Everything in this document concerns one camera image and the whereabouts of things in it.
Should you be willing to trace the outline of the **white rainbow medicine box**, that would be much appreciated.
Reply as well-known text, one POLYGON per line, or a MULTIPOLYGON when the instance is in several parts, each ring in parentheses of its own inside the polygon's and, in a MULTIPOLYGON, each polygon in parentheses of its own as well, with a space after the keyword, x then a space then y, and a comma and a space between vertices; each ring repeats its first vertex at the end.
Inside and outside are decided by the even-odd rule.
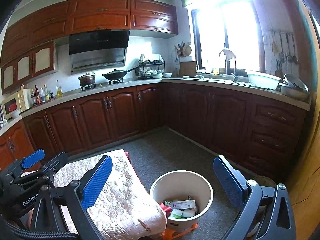
POLYGON ((179 210, 185 210, 185 209, 194 209, 196 208, 196 202, 193 199, 189 200, 166 200, 164 202, 165 206, 168 206, 172 209, 179 209, 179 210))

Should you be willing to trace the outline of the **white trash bucket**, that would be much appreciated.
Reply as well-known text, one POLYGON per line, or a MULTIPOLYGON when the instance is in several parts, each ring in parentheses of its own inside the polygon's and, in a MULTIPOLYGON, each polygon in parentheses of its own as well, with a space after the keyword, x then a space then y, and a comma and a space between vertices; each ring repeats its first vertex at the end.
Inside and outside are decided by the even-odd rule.
POLYGON ((159 204, 175 199, 195 201, 195 216, 167 219, 167 228, 177 232, 191 228, 209 210, 214 199, 209 181, 198 173, 186 170, 171 171, 157 178, 150 188, 150 196, 159 204))

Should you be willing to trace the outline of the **beige embroidered tablecloth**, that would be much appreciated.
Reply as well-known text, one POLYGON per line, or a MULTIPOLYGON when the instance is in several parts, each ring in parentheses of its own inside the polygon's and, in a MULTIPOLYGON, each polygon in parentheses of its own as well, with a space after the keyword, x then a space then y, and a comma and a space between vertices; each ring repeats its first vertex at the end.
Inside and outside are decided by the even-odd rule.
POLYGON ((147 193, 124 150, 107 153, 112 172, 88 213, 104 239, 139 239, 162 233, 165 212, 147 193))

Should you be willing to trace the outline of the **dark soy sauce bottle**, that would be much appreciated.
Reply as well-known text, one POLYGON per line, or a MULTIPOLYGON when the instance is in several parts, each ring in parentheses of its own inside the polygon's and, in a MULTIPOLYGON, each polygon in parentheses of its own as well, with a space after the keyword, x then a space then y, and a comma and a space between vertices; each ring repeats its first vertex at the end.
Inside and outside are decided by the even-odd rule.
POLYGON ((40 97, 40 93, 37 85, 35 85, 35 99, 36 99, 36 105, 41 104, 41 97, 40 97))

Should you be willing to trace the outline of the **cream microwave oven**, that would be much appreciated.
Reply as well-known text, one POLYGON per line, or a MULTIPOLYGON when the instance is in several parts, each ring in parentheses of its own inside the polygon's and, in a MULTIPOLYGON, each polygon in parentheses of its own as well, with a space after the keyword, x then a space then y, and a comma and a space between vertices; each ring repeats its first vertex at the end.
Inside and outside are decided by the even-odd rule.
POLYGON ((12 112, 25 112, 31 108, 31 89, 23 89, 4 99, 1 103, 5 119, 12 118, 12 112))

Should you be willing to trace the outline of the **yellow oil bottle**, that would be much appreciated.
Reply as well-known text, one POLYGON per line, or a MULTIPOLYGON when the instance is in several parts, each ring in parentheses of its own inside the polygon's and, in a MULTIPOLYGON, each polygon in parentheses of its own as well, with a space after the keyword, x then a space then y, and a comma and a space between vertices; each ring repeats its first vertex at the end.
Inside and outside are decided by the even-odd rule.
POLYGON ((57 98, 63 97, 62 87, 59 80, 56 81, 56 97, 57 98))

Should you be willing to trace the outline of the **dark cooking pot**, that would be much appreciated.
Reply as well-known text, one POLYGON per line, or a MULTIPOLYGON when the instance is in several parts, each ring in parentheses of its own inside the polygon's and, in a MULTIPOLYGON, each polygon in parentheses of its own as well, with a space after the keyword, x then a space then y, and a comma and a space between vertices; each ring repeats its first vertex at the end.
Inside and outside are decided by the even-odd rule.
POLYGON ((84 75, 78 77, 80 86, 91 86, 95 84, 95 72, 85 73, 84 75))

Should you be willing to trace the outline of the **white wash basin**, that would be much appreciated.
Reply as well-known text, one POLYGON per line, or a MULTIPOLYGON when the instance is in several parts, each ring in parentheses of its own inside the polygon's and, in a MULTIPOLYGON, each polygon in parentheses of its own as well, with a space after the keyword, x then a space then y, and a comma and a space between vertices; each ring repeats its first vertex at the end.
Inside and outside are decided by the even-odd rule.
POLYGON ((275 90, 281 81, 281 77, 270 74, 246 70, 249 83, 254 87, 275 90))

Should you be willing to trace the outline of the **black wok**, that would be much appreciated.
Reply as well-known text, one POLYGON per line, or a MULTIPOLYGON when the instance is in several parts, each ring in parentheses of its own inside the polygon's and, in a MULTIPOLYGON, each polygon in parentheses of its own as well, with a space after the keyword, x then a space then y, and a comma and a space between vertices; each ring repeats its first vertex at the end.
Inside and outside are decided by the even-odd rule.
POLYGON ((127 73, 135 70, 135 69, 138 69, 138 66, 134 67, 134 68, 131 68, 129 70, 122 70, 122 69, 114 69, 113 71, 111 72, 108 72, 106 74, 102 74, 102 76, 109 80, 109 81, 112 81, 112 80, 120 80, 122 79, 127 73))

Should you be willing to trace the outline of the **metal bowl stack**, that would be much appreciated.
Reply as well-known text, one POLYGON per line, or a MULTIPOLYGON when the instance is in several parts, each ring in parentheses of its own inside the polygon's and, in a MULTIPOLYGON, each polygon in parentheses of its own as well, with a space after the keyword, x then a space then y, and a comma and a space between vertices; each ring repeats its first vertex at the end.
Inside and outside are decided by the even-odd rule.
POLYGON ((282 82, 279 83, 279 87, 283 95, 299 101, 306 101, 310 96, 307 85, 291 74, 284 75, 282 82))

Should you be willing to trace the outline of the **range hood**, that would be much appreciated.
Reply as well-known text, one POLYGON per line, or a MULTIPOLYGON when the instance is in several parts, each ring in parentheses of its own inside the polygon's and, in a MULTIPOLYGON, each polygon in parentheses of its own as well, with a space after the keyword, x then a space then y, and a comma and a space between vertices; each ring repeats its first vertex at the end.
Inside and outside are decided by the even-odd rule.
POLYGON ((125 66, 129 30, 97 30, 68 37, 72 72, 125 66))

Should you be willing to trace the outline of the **wooden cutting board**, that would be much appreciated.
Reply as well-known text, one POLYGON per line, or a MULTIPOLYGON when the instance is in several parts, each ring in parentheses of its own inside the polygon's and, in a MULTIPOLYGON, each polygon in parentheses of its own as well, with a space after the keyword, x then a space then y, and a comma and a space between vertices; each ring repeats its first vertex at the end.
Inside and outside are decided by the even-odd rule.
POLYGON ((197 70, 197 62, 189 61, 189 62, 181 62, 179 67, 179 77, 183 76, 195 76, 197 70))

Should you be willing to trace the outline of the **black dish rack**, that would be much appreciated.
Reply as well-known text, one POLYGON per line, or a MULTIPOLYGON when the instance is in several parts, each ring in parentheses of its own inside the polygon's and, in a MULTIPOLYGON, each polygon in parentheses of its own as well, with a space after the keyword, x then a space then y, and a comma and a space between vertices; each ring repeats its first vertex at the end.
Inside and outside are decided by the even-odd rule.
POLYGON ((146 60, 145 62, 138 61, 138 68, 135 69, 135 75, 139 79, 150 79, 153 75, 163 74, 166 71, 165 61, 146 60))

